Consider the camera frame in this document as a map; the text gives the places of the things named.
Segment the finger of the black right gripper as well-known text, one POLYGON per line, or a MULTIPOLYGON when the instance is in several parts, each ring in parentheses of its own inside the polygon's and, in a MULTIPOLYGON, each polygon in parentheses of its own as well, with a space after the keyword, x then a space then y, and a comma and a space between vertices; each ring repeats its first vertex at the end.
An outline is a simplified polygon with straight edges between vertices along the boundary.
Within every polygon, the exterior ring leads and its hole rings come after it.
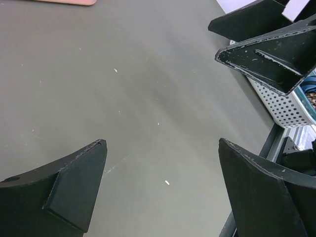
POLYGON ((243 41, 292 22, 282 15, 287 0, 256 0, 240 9, 213 19, 208 30, 233 41, 243 41))
POLYGON ((316 68, 316 18, 222 48, 215 60, 288 95, 316 68))

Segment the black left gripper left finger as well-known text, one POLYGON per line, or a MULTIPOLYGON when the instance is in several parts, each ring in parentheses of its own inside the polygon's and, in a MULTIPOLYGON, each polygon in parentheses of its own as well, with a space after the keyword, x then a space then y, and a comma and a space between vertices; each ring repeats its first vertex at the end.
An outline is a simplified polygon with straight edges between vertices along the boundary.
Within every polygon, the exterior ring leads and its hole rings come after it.
POLYGON ((88 232, 107 157, 99 139, 0 183, 2 237, 81 237, 88 232))

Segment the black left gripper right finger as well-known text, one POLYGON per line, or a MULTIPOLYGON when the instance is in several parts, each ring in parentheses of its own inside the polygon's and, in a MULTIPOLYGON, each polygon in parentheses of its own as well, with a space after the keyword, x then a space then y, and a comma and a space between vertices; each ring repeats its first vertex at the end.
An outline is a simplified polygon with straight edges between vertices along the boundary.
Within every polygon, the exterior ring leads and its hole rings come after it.
POLYGON ((219 160, 240 237, 314 237, 316 178, 227 139, 219 160))

